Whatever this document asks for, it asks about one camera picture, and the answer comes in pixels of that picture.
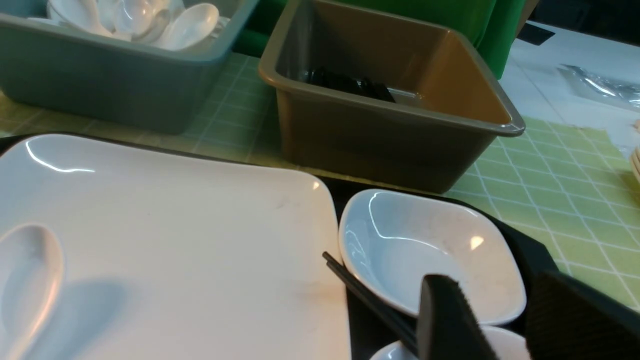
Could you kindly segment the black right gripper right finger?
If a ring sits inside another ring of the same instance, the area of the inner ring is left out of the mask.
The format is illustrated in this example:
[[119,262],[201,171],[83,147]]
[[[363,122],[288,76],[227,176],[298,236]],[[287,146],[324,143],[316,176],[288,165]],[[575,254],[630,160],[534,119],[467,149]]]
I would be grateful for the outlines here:
[[637,360],[639,314],[561,272],[535,277],[525,319],[533,360]]

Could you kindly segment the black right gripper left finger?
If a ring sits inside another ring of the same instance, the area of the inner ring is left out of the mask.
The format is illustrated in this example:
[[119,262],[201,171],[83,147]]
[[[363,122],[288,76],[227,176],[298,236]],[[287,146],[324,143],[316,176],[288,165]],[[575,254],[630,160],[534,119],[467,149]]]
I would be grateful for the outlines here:
[[416,324],[419,360],[496,360],[457,281],[423,276]]

